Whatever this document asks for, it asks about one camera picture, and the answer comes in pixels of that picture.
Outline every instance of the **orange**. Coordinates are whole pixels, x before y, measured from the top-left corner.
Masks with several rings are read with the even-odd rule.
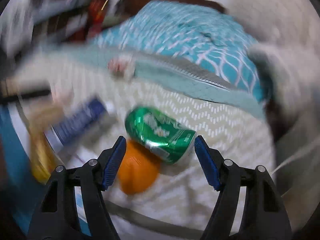
[[[127,195],[141,193],[158,177],[161,160],[139,143],[128,140],[127,151],[119,167],[121,190]]]

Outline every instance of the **green can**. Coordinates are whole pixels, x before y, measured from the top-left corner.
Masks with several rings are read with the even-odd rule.
[[[196,132],[153,107],[136,107],[124,125],[133,140],[167,163],[175,164],[193,150]]]

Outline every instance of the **metal screw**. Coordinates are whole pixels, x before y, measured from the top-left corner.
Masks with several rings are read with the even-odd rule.
[[[89,165],[90,166],[94,166],[98,163],[98,161],[96,159],[92,159],[92,160],[89,160]]]
[[[56,167],[56,172],[61,172],[61,171],[63,171],[63,166],[58,166],[58,167]]]
[[[261,166],[261,165],[259,165],[259,166],[258,166],[258,171],[260,171],[260,172],[265,172],[265,171],[266,171],[266,168],[263,167],[263,166]]]
[[[224,160],[223,163],[224,163],[226,166],[232,166],[232,165],[233,165],[233,161],[232,161],[232,160],[229,160],[229,159]]]

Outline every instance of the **white textured fabric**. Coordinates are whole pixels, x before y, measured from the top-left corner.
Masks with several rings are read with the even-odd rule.
[[[107,69],[86,68],[79,62],[57,55],[40,55],[26,63],[16,74],[19,83],[39,79],[47,79],[50,84],[61,82],[69,86],[71,83],[74,105],[94,93],[98,93],[105,101],[113,101],[119,120],[89,147],[96,156],[113,146],[119,135],[126,136],[126,113],[136,104],[147,104],[196,130],[209,147],[218,149],[224,158],[232,159],[239,166],[255,168],[262,164],[269,171],[274,168],[274,149],[268,125],[238,108],[188,98],[164,90],[157,84],[139,80],[131,83],[115,81]],[[81,147],[77,151],[78,163],[66,164],[67,167],[79,166],[92,158],[83,150],[84,147]],[[164,165],[155,184],[142,194],[127,197],[116,181],[104,197],[147,217],[203,230],[218,193],[208,185],[199,161],[193,154],[186,169]],[[237,210],[234,228],[240,225],[244,200],[245,191],[242,191],[239,200],[242,208]]]

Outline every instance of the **blue cloth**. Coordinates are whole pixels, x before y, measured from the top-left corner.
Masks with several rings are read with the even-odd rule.
[[[93,42],[100,47],[181,56],[252,94],[258,102],[264,99],[256,66],[246,53],[257,41],[231,16],[212,8],[154,0]]]
[[[30,160],[24,151],[10,118],[8,108],[0,109],[0,135],[8,183],[1,192],[13,219],[26,235],[33,211],[44,194],[44,186],[31,174]],[[79,219],[81,231],[90,235],[88,224]]]

